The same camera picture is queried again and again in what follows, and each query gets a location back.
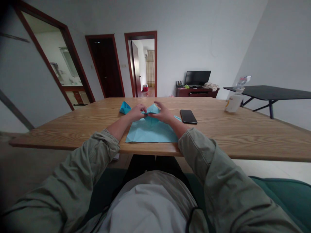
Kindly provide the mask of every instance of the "floor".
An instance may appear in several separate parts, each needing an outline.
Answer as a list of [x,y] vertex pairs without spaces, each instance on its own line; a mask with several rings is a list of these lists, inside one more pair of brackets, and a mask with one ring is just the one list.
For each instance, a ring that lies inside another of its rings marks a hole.
[[147,92],[142,92],[142,97],[154,97],[155,96],[155,88],[149,87]]
[[72,105],[74,107],[74,109],[78,109],[78,108],[81,108],[81,107],[84,107],[85,105]]
[[[14,148],[8,144],[12,134],[0,133],[0,190],[3,208],[10,207],[24,193],[36,188],[70,151]],[[109,167],[127,169],[132,155],[120,154]],[[183,172],[192,172],[183,157],[176,157]],[[311,184],[311,163],[233,160],[247,175],[262,178],[289,178]]]

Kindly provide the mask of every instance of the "doorway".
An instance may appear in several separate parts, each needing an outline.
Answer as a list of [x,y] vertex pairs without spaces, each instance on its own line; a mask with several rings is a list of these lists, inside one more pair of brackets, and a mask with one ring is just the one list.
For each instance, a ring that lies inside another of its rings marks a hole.
[[157,96],[157,31],[125,33],[133,97]]
[[114,34],[85,38],[104,97],[125,97]]
[[23,1],[14,8],[71,110],[95,102],[68,27]]

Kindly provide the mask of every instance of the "light blue paper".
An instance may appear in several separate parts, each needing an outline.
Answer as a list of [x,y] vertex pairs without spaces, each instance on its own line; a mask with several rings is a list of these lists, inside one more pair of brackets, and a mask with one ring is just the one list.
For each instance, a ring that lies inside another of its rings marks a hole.
[[[157,107],[155,104],[153,104],[153,105],[151,105],[149,108],[147,108],[147,112],[146,112],[146,113],[145,113],[145,112],[142,112],[142,114],[147,114],[147,115],[148,115],[149,113],[158,114],[158,113],[160,113],[160,109],[158,109],[158,107]],[[148,124],[149,126],[154,126],[156,123],[159,122],[158,119],[153,118],[153,117],[150,117],[150,116],[146,116],[146,117],[144,118],[144,120],[147,122],[147,124]]]
[[125,142],[177,142],[173,129],[162,121],[150,126],[145,118],[132,123]]
[[125,101],[123,101],[121,108],[120,108],[120,112],[123,114],[128,114],[130,110],[131,110],[131,107]]

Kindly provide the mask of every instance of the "curtain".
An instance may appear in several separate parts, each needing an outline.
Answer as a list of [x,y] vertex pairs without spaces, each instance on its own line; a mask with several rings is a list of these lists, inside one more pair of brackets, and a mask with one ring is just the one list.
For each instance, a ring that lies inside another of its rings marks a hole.
[[149,87],[155,86],[155,52],[148,51],[146,58],[147,84]]

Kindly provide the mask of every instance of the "olive green jacket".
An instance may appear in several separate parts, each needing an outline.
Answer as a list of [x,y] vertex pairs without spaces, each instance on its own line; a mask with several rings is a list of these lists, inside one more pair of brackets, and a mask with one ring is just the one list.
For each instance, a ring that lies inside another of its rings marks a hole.
[[[178,147],[204,185],[207,214],[217,232],[301,232],[214,140],[193,128],[179,139]],[[88,211],[94,185],[119,149],[118,140],[107,130],[94,133],[40,187],[4,213],[9,230],[97,232],[105,215],[78,226]],[[188,230],[208,232],[202,210],[193,211]]]

